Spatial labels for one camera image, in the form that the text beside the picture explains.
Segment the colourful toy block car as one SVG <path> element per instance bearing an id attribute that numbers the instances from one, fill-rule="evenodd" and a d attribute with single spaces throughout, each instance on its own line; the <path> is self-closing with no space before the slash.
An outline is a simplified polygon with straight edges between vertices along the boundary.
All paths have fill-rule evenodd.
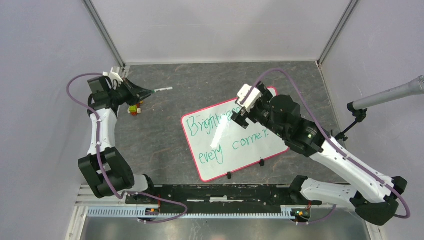
<path id="1" fill-rule="evenodd" d="M 141 105 L 143 104 L 143 101 L 140 101 L 138 103 L 136 103 L 135 105 L 130 105 L 128 107 L 128 114 L 132 115 L 132 116 L 137 116 L 139 114 L 142 113 L 142 109 L 141 109 Z"/>

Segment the pink framed whiteboard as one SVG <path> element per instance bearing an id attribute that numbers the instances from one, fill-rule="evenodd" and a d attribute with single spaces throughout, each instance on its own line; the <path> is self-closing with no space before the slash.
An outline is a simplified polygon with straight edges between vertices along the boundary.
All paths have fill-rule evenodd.
<path id="1" fill-rule="evenodd" d="M 289 151 L 285 143 L 259 123 L 242 128 L 231 120 L 240 106 L 229 99 L 180 119 L 199 178 L 209 182 Z"/>

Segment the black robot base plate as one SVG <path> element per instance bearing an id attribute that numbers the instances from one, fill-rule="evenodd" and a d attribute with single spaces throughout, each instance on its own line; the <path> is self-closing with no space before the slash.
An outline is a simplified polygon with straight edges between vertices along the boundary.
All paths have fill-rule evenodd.
<path id="1" fill-rule="evenodd" d="M 128 205 L 157 205 L 161 214 L 277 214 L 281 206 L 319 206 L 288 185 L 278 184 L 164 184 L 155 185 L 149 194 L 130 194 Z"/>

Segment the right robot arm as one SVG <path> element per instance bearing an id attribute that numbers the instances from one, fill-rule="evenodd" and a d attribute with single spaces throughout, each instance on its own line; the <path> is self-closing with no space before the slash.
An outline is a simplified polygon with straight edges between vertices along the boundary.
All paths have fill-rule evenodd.
<path id="1" fill-rule="evenodd" d="M 273 96 L 263 83 L 245 84 L 237 93 L 240 110 L 232 120 L 242 128 L 258 123 L 282 139 L 295 153 L 336 173 L 345 184 L 297 176 L 289 187 L 295 204 L 329 203 L 353 210 L 364 221 L 383 226 L 396 216 L 407 181 L 384 175 L 344 149 L 326 131 L 301 116 L 301 107 L 288 95 Z"/>

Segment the aluminium front frame rail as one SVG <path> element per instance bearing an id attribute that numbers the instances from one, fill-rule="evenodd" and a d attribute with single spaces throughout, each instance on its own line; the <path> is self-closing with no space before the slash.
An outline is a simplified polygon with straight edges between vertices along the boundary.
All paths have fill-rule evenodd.
<path id="1" fill-rule="evenodd" d="M 357 191 L 350 185 L 347 184 L 335 184 L 334 186 L 325 186 L 323 183 L 318 183 L 315 180 L 311 180 L 305 187 L 290 186 L 292 190 L 300 193 L 308 201 L 321 201 L 322 203 L 329 203 L 331 199 L 337 200 L 337 205 L 342 206 L 350 202 L 352 198 L 357 196 Z M 141 194 L 139 192 L 131 191 L 130 193 L 124 194 L 122 199 L 118 199 L 115 196 L 105 196 L 98 198 L 94 195 L 92 190 L 87 186 L 83 185 L 77 196 L 77 203 L 94 203 L 94 204 L 126 204 L 126 197 L 130 194 Z M 157 200 L 157 196 L 153 196 L 150 193 L 147 197 Z"/>

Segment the green capped whiteboard marker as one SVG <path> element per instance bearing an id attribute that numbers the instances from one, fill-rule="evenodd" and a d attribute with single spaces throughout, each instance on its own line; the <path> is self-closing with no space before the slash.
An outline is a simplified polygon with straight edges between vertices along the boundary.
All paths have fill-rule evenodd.
<path id="1" fill-rule="evenodd" d="M 152 90 L 152 93 L 158 93 L 158 92 L 164 92 L 164 91 L 171 91 L 173 89 L 174 88 L 172 86 L 171 87 L 164 87 L 164 88 L 157 88 L 157 89 Z"/>

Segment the grey microphone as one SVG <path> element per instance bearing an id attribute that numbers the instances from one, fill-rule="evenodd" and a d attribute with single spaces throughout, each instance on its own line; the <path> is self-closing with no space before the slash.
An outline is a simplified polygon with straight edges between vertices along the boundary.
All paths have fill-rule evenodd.
<path id="1" fill-rule="evenodd" d="M 369 107 L 388 103 L 391 101 L 403 99 L 415 95 L 424 94 L 424 76 L 421 75 L 414 80 L 403 85 L 388 89 L 383 92 L 350 102 L 347 104 L 347 109 L 350 112 L 364 110 Z"/>

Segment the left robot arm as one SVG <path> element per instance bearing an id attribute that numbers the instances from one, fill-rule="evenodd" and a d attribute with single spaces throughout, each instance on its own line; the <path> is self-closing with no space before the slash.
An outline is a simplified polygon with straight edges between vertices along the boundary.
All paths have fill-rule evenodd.
<path id="1" fill-rule="evenodd" d="M 118 196 L 119 191 L 135 184 L 131 167 L 116 148 L 119 109 L 124 104 L 140 103 L 153 91 L 112 72 L 95 74 L 87 83 L 91 94 L 82 106 L 90 117 L 92 134 L 87 155 L 78 160 L 78 168 L 97 198 Z"/>

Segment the black microphone tripod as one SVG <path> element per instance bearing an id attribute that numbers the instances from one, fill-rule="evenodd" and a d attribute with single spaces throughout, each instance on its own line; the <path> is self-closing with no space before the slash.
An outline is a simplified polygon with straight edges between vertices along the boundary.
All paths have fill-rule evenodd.
<path id="1" fill-rule="evenodd" d="M 355 117 L 355 120 L 353 123 L 351 123 L 345 130 L 338 133 L 335 136 L 335 139 L 342 140 L 343 142 L 346 142 L 348 140 L 348 137 L 346 136 L 346 133 L 350 131 L 353 127 L 355 127 L 357 124 L 362 123 L 365 118 L 367 117 L 367 111 L 368 109 L 349 109 L 349 111 L 352 113 L 352 116 Z"/>

